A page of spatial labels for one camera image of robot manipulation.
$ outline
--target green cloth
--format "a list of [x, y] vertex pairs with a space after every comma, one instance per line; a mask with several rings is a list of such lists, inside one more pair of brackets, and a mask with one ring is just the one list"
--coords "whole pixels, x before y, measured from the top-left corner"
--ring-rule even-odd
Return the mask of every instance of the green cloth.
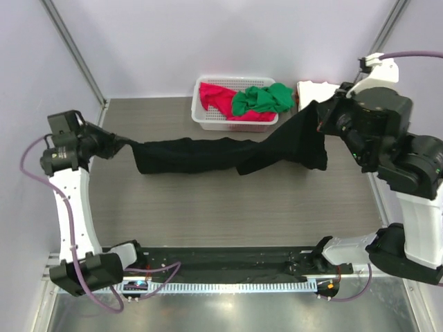
[[233, 98], [233, 115], [242, 116], [249, 110], [256, 112], [281, 113], [294, 107], [293, 90], [281, 83], [257, 88], [251, 86], [245, 92], [238, 92]]

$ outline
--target black cloth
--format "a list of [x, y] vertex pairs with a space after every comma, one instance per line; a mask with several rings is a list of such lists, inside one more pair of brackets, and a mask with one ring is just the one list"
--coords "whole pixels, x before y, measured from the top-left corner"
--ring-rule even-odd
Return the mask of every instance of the black cloth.
[[279, 160], [300, 163], [309, 169], [326, 170], [325, 136], [317, 132], [317, 102], [292, 116], [263, 142], [252, 140], [166, 140], [139, 143], [122, 140], [132, 147], [142, 174], [201, 173], [236, 167], [250, 174]]

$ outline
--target metal floor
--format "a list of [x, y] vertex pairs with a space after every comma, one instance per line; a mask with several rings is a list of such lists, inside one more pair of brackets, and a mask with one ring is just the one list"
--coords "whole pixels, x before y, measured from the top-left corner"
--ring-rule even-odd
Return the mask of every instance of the metal floor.
[[[204, 131], [190, 98], [112, 100], [103, 127], [140, 142], [262, 140], [268, 133]], [[280, 117], [280, 124], [290, 114]], [[247, 176], [235, 169], [205, 174], [138, 173], [125, 147], [95, 158], [90, 202], [104, 246], [137, 239], [143, 246], [302, 246], [326, 235], [353, 237], [381, 223], [366, 175], [339, 138], [327, 137], [328, 170], [281, 161]]]
[[[342, 279], [340, 297], [359, 292], [361, 279]], [[100, 300], [117, 307], [113, 295]], [[126, 304], [120, 315], [86, 297], [58, 295], [48, 332], [416, 332], [400, 279], [378, 277], [359, 299], [327, 302], [309, 293], [157, 295]]]

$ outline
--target metal frame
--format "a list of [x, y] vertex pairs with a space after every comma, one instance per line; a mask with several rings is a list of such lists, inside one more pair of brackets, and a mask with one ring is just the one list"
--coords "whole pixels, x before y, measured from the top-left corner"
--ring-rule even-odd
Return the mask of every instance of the metal frame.
[[68, 28], [64, 24], [63, 19], [60, 16], [59, 12], [57, 11], [57, 8], [55, 7], [54, 3], [52, 2], [52, 0], [40, 0], [40, 2], [42, 3], [43, 7], [46, 9], [48, 16], [50, 17], [51, 21], [54, 23], [54, 27], [57, 29], [58, 33], [60, 34], [60, 37], [63, 39], [64, 45], [66, 46], [70, 54], [73, 56], [75, 63], [80, 69], [80, 72], [83, 74], [93, 94], [97, 98], [100, 105], [104, 107], [106, 104], [106, 98], [102, 94], [102, 91], [100, 91], [100, 88], [96, 83], [96, 80], [92, 76], [91, 71], [86, 65], [86, 62], [84, 61], [82, 54], [78, 50], [78, 47], [75, 45], [74, 39], [72, 38]]
[[[78, 65], [80, 72], [83, 74], [85, 80], [87, 81], [89, 87], [93, 91], [100, 105], [102, 105], [102, 111], [98, 116], [97, 123], [99, 126], [102, 125], [105, 113], [109, 106], [109, 101], [106, 100], [100, 88], [98, 87], [94, 77], [91, 74], [83, 56], [81, 55], [78, 47], [75, 45], [75, 42], [68, 31], [68, 28], [63, 22], [57, 8], [55, 7], [52, 0], [40, 0], [43, 7], [46, 9], [48, 16], [51, 21], [54, 23], [55, 28], [57, 29], [60, 37], [62, 38], [66, 48], [73, 56], [75, 63]], [[395, 25], [397, 24], [400, 16], [403, 14], [407, 5], [410, 3], [410, 0], [396, 0], [394, 6], [388, 14], [379, 34], [375, 38], [368, 54], [372, 54], [375, 52], [380, 52], [382, 48], [385, 46], [391, 32], [393, 31]], [[355, 82], [358, 82], [361, 79], [361, 74], [357, 74], [355, 77]], [[374, 199], [377, 204], [381, 224], [383, 226], [387, 226], [389, 224], [388, 213], [386, 206], [383, 203], [382, 195], [380, 193], [379, 187], [377, 185], [376, 176], [374, 174], [368, 174], [368, 179], [370, 182], [370, 186], [372, 188]], [[55, 304], [55, 300], [57, 297], [58, 289], [52, 284], [49, 280], [49, 267], [53, 264], [58, 264], [58, 255], [51, 254], [49, 256], [48, 263], [46, 265], [46, 269], [42, 276], [42, 293], [41, 293], [41, 303], [37, 312], [35, 314], [34, 324], [31, 331], [33, 332], [45, 332], [48, 328], [49, 322], [51, 320], [51, 315], [53, 313], [53, 308]], [[364, 266], [358, 267], [356, 269], [359, 274], [364, 273]], [[375, 269], [374, 273], [377, 276], [383, 277], [385, 274], [381, 271]], [[419, 289], [419, 283], [412, 282], [410, 280], [404, 280], [404, 285], [406, 287], [406, 292], [408, 294], [410, 304], [413, 308], [413, 313], [415, 315], [415, 319], [419, 325], [420, 331], [436, 331], [435, 326], [433, 325], [432, 319], [426, 310], [426, 303], [422, 296], [422, 293]]]
[[[66, 292], [64, 292], [62, 289], [58, 288], [56, 285], [54, 285], [50, 279], [49, 279], [49, 268], [52, 266], [57, 266], [59, 264], [59, 254], [53, 253], [49, 255], [48, 262], [46, 263], [46, 268], [44, 271], [44, 275], [42, 277], [41, 285], [42, 285], [42, 291], [41, 291], [41, 303], [39, 305], [39, 308], [37, 309], [37, 312], [35, 314], [34, 323], [32, 325], [31, 332], [47, 332], [49, 325], [51, 323], [52, 315], [54, 314], [54, 308], [55, 303], [57, 300], [58, 295], [64, 295]], [[195, 285], [195, 284], [179, 284], [174, 285], [171, 284], [170, 290], [166, 290], [161, 292], [161, 294], [222, 294], [222, 293], [312, 293], [315, 292], [316, 288], [316, 280], [317, 279], [332, 279], [335, 278], [336, 275], [312, 275], [311, 278], [308, 279], [308, 282], [306, 283], [299, 283], [299, 284], [282, 284], [281, 286], [275, 286], [270, 285], [268, 289], [260, 288], [259, 284], [252, 285], [253, 287], [249, 287], [250, 285], [217, 285], [217, 284], [210, 284], [210, 285]], [[368, 266], [363, 265], [355, 265], [354, 266], [354, 273], [351, 275], [343, 275], [343, 279], [349, 279], [349, 278], [367, 278], [369, 277], [368, 272]], [[378, 277], [389, 277], [387, 274], [381, 272], [376, 267], [373, 267], [372, 269], [372, 277], [378, 278]], [[134, 281], [134, 280], [140, 280], [140, 277], [124, 277], [124, 282], [127, 281]], [[117, 291], [121, 292], [123, 290], [123, 283], [117, 285]], [[192, 286], [192, 290], [186, 290], [186, 287]], [[97, 293], [108, 293], [108, 290], [99, 291]], [[428, 325], [420, 325], [423, 326], [423, 329], [420, 331], [426, 331], [430, 332], [432, 330], [425, 329]]]

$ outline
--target red cloth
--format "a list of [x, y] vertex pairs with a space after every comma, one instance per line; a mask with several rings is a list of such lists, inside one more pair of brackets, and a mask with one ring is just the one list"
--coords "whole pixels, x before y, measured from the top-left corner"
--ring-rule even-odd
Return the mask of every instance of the red cloth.
[[251, 110], [242, 116], [234, 116], [233, 98], [236, 93], [236, 91], [222, 86], [208, 83], [200, 84], [200, 100], [205, 110], [208, 110], [209, 106], [215, 107], [226, 116], [227, 120], [257, 122], [270, 122], [274, 120], [276, 114], [272, 112], [258, 113]]

